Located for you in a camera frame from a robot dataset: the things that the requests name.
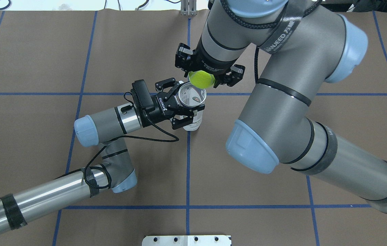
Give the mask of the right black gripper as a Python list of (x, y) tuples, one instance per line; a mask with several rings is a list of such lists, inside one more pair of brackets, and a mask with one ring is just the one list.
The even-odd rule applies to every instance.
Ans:
[(220, 61), (210, 56), (203, 47), (191, 49), (187, 44), (179, 43), (175, 54), (175, 67), (180, 68), (187, 78), (189, 72), (204, 71), (214, 75), (214, 88), (220, 85), (233, 87), (243, 79), (245, 66), (231, 61)]

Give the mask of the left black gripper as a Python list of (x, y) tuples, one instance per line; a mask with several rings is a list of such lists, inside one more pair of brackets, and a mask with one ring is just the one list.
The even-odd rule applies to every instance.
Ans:
[(181, 105), (176, 101), (175, 95), (178, 93), (183, 81), (177, 81), (175, 78), (165, 79), (155, 83), (157, 95), (151, 96), (155, 110), (146, 113), (151, 122), (157, 124), (164, 120), (171, 119), (172, 129), (184, 128), (184, 130), (197, 130), (203, 120), (203, 111), (205, 105), (199, 105), (193, 108), (184, 108), (180, 114), (175, 117), (176, 112), (181, 109)]

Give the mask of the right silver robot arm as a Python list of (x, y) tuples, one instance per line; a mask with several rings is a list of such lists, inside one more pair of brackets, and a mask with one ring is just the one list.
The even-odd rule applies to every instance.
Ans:
[(387, 161), (306, 118), (320, 86), (360, 64), (367, 35), (312, 0), (211, 0), (197, 48), (180, 45), (176, 66), (239, 81), (237, 59), (250, 44), (267, 62), (226, 142), (246, 167), (269, 174), (279, 164), (351, 192), (387, 214)]

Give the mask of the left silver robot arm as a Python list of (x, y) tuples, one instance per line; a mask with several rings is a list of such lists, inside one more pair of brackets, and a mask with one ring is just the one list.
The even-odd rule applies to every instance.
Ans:
[[(84, 167), (98, 151), (74, 135), (78, 117), (125, 103), (134, 80), (0, 79), (0, 197)], [(176, 143), (126, 139), (137, 185), (55, 211), (0, 235), (0, 246), (139, 246), (145, 236), (185, 235), (187, 131)]]

